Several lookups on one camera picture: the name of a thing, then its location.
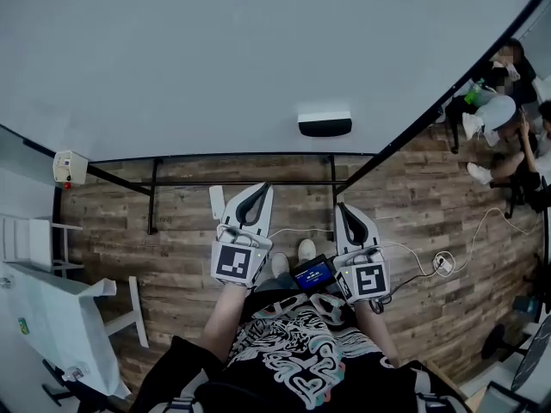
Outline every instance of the person's hand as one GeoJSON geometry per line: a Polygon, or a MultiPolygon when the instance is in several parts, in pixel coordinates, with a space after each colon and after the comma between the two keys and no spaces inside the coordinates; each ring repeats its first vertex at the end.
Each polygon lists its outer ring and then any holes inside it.
{"type": "Polygon", "coordinates": [[[520,111],[520,117],[521,117],[521,120],[520,120],[520,125],[518,129],[520,130],[520,133],[523,136],[528,136],[528,132],[530,131],[530,126],[528,124],[528,121],[526,121],[526,115],[524,114],[523,110],[520,111]]]}
{"type": "Polygon", "coordinates": [[[520,79],[520,74],[517,72],[514,65],[507,65],[505,68],[507,69],[507,73],[509,73],[509,78],[513,80],[513,82],[520,79]]]}

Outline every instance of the black metal frame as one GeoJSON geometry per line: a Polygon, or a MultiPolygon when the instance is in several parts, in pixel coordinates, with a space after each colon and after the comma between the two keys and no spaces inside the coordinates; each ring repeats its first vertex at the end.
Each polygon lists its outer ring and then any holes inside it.
{"type": "MultiPolygon", "coordinates": [[[[448,100],[456,91],[457,87],[461,87],[468,79],[470,78],[473,70],[482,62],[487,61],[495,54],[499,48],[523,25],[528,17],[534,12],[537,6],[542,2],[542,0],[530,0],[527,6],[523,11],[518,15],[515,21],[507,28],[507,30],[499,37],[499,39],[488,49],[488,51],[475,63],[469,71],[461,77],[455,85],[453,85],[449,90],[447,90],[438,100],[428,108],[415,122],[413,122],[406,130],[401,133],[394,141],[387,145],[382,151],[375,154],[369,161],[367,161],[356,173],[352,174],[348,179],[344,181],[339,181],[336,178],[335,170],[335,156],[338,154],[354,154],[354,153],[326,153],[325,155],[329,157],[329,163],[331,165],[331,179],[320,180],[320,181],[273,181],[273,185],[331,185],[332,191],[332,202],[333,205],[337,204],[337,196],[346,191],[347,188],[350,188],[360,179],[362,179],[367,173],[375,169],[387,159],[389,159],[396,151],[402,148],[405,144],[410,142],[415,138],[419,133],[421,133],[427,126],[429,126],[435,116],[435,112],[442,106],[442,104],[448,100]]],[[[14,133],[17,136],[23,138],[23,144],[39,151],[40,153],[46,154],[50,157],[54,157],[55,153],[47,148],[36,144],[33,141],[25,139],[23,136],[14,133]]],[[[232,156],[240,156],[246,153],[236,153],[232,156]]],[[[276,155],[293,155],[293,154],[310,154],[316,155],[316,153],[258,153],[258,156],[268,156],[271,154],[276,155]]],[[[367,153],[357,153],[357,156],[365,156],[367,153]]],[[[196,157],[214,157],[214,156],[225,156],[225,155],[194,155],[196,157]]],[[[148,210],[148,219],[147,219],[147,233],[153,234],[156,232],[156,228],[153,225],[153,213],[155,207],[155,187],[206,187],[212,185],[251,185],[259,182],[269,182],[266,179],[261,180],[250,180],[250,181],[225,181],[225,180],[216,180],[216,181],[158,181],[157,180],[157,170],[160,163],[162,163],[162,157],[147,157],[146,159],[153,160],[152,167],[152,179],[149,182],[129,182],[120,177],[111,175],[107,171],[100,170],[94,165],[88,166],[88,173],[93,176],[99,177],[108,182],[112,182],[115,185],[119,185],[124,188],[128,188],[136,193],[145,194],[149,196],[149,210],[148,210]]]]}

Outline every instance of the small screen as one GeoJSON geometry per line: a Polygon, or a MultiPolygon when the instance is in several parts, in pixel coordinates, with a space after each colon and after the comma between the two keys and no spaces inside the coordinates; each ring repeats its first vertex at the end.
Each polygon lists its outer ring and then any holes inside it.
{"type": "Polygon", "coordinates": [[[306,271],[302,271],[296,275],[296,280],[299,282],[301,289],[310,289],[318,284],[329,280],[333,274],[327,265],[323,262],[317,265],[312,265],[306,271]]]}

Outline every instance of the white sneaker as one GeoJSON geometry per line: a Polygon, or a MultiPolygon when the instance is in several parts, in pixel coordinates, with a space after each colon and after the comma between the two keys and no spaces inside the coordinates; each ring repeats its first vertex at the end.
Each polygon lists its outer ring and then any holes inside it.
{"type": "Polygon", "coordinates": [[[316,256],[316,245],[309,238],[305,238],[299,245],[299,263],[308,262],[316,256]]]}
{"type": "Polygon", "coordinates": [[[289,260],[282,252],[276,252],[272,256],[272,274],[277,278],[286,272],[289,272],[289,260]]]}
{"type": "Polygon", "coordinates": [[[471,175],[482,185],[486,185],[492,180],[492,172],[489,169],[476,165],[475,163],[469,162],[467,164],[467,171],[469,175],[471,175]]]}
{"type": "Polygon", "coordinates": [[[494,147],[499,142],[499,133],[495,130],[491,130],[490,132],[484,132],[484,137],[486,138],[486,142],[491,147],[494,147]]]}
{"type": "Polygon", "coordinates": [[[482,129],[482,126],[484,126],[484,121],[476,114],[463,114],[463,128],[465,129],[467,140],[471,139],[475,133],[478,133],[482,129]]]}

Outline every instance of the wooden floor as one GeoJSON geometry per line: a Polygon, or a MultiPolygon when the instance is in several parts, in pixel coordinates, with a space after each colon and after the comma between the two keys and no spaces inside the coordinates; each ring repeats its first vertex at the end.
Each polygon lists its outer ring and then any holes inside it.
{"type": "MultiPolygon", "coordinates": [[[[503,192],[475,183],[465,169],[468,161],[491,162],[492,151],[485,141],[466,143],[462,136],[460,154],[454,155],[448,133],[443,125],[431,127],[344,194],[346,203],[375,219],[383,243],[406,244],[418,253],[425,271],[431,271],[431,260],[440,250],[452,252],[463,264],[486,210],[505,210],[503,192]]],[[[336,159],[339,179],[367,160],[336,159]]],[[[147,180],[151,166],[151,161],[143,161],[106,163],[101,168],[128,180],[147,180]]],[[[205,157],[167,161],[159,169],[159,178],[191,180],[319,179],[329,174],[329,164],[321,157],[205,157]]],[[[225,187],[226,200],[241,189],[225,187]]],[[[119,285],[117,297],[100,301],[106,320],[129,308],[127,279],[138,277],[152,346],[141,348],[132,329],[112,338],[122,376],[134,392],[173,335],[191,341],[200,335],[220,292],[209,275],[216,222],[208,189],[159,188],[156,197],[159,232],[153,236],[145,233],[148,198],[144,195],[89,176],[86,185],[62,197],[63,222],[84,227],[70,240],[71,260],[84,263],[84,280],[108,277],[119,285]]],[[[536,215],[522,206],[511,221],[531,229],[536,215]]],[[[330,188],[275,187],[271,230],[285,227],[331,229],[330,188]]],[[[312,238],[319,252],[334,253],[326,235],[314,231],[283,232],[274,238],[272,252],[295,257],[304,237],[312,238]]],[[[461,272],[416,280],[399,290],[387,306],[385,318],[401,357],[431,359],[458,383],[476,374],[487,365],[480,360],[480,349],[495,323],[506,323],[511,340],[518,339],[520,322],[511,303],[526,292],[522,277],[534,267],[533,255],[541,245],[541,223],[525,237],[498,213],[491,213],[481,227],[471,262],[461,272]]],[[[385,256],[393,287],[419,273],[408,251],[392,247],[385,256]]]]}

